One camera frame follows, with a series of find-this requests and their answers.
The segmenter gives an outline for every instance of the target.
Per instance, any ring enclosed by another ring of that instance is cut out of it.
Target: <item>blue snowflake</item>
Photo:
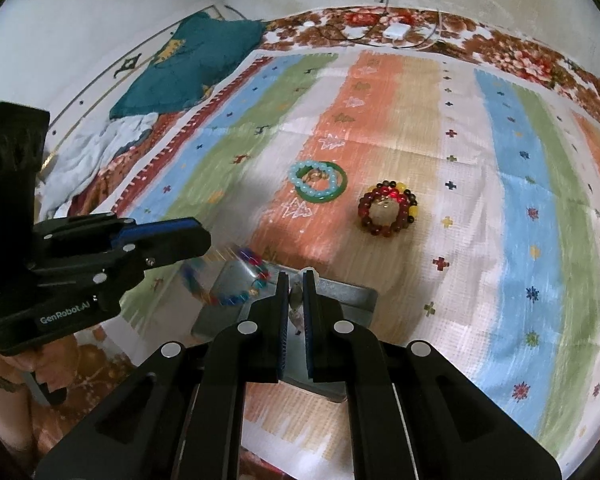
[[[538,292],[539,291],[534,286],[532,286],[531,288],[527,287],[526,288],[526,297],[527,297],[527,299],[531,300],[531,301],[533,301],[535,303],[539,299],[538,298]]]

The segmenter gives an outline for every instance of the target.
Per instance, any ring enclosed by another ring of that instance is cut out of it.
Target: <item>blue stripe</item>
[[[527,433],[536,435],[562,330],[564,285],[554,196],[542,143],[513,86],[487,72],[475,73],[490,116],[504,188],[504,271],[498,318],[476,383]],[[538,211],[538,219],[529,216],[528,208]],[[532,245],[541,251],[536,260],[530,254]],[[532,287],[538,292],[535,302],[527,297]],[[527,341],[530,333],[538,334],[537,346]],[[516,400],[514,386],[522,383],[529,386],[528,396]]]
[[[256,105],[270,86],[302,58],[304,55],[301,54],[279,57],[253,75],[240,91],[216,112],[216,116],[199,129],[197,135],[192,136],[180,147],[166,173],[155,177],[154,182],[158,186],[154,186],[141,200],[137,200],[134,208],[126,216],[135,219],[138,224],[154,222],[162,218],[179,197],[198,163],[229,132],[230,127],[240,121],[247,110]],[[187,164],[184,170],[181,168],[183,162]],[[171,186],[170,192],[164,193],[159,185],[160,182],[168,182]]]

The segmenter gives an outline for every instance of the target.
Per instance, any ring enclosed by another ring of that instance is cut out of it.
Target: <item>green bangle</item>
[[[342,182],[340,183],[340,185],[338,186],[338,189],[336,189],[336,191],[334,191],[330,195],[321,196],[321,197],[307,195],[307,193],[305,193],[298,186],[296,186],[296,193],[298,193],[300,198],[302,198],[303,200],[306,200],[307,202],[311,202],[313,204],[323,204],[325,202],[331,202],[331,200],[336,200],[337,197],[339,197],[341,194],[343,194],[344,190],[347,189],[347,174],[345,173],[345,171],[340,166],[338,166],[335,162],[328,162],[328,161],[324,160],[323,163],[325,163],[330,168],[333,168],[334,170],[336,170],[342,177]],[[312,169],[313,168],[311,168],[309,166],[305,166],[304,168],[302,168],[301,170],[299,170],[296,173],[296,177],[302,178],[307,173],[309,173]]]

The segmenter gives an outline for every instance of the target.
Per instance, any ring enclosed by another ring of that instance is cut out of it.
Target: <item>green stripe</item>
[[[321,69],[334,61],[337,54],[308,54],[298,63],[287,68],[251,107],[232,126],[226,135],[206,154],[194,168],[182,192],[165,213],[163,219],[195,216],[207,228],[212,221],[212,212],[222,199],[209,203],[209,197],[221,191],[228,195],[238,184],[242,172],[248,169],[253,160],[271,140],[275,126],[291,110],[317,80],[318,70],[304,72],[310,68]],[[254,135],[256,127],[269,124],[262,134]],[[233,164],[234,157],[248,153],[250,160]],[[142,335],[146,322],[155,307],[154,286],[162,280],[165,287],[173,278],[176,267],[161,267],[145,272],[145,278],[135,288],[128,291],[120,300],[122,316]]]
[[[269,142],[275,127],[268,128],[261,135],[254,135],[257,126],[275,126],[288,113],[291,107],[315,83],[317,70],[309,74],[310,68],[323,68],[335,60],[335,54],[310,54],[295,65],[287,68],[273,85],[262,95],[258,104],[251,107],[227,134],[209,151],[191,173],[182,192],[170,206],[164,218],[195,216],[203,224],[210,219],[216,204],[208,199],[216,192],[228,194],[238,183],[240,175],[248,168],[250,161],[232,164],[234,157],[248,153],[255,158]]]
[[[600,260],[590,222],[589,200],[560,142],[560,131],[538,94],[516,87],[542,146],[555,197],[562,251],[563,326],[539,442],[558,456],[571,441],[582,416],[600,332]]]

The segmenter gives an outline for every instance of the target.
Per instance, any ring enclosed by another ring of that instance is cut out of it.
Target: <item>white cloth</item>
[[[81,193],[121,148],[138,140],[157,120],[158,114],[150,113],[115,121],[83,121],[62,146],[46,182],[38,184],[38,221],[53,217],[55,210]]]

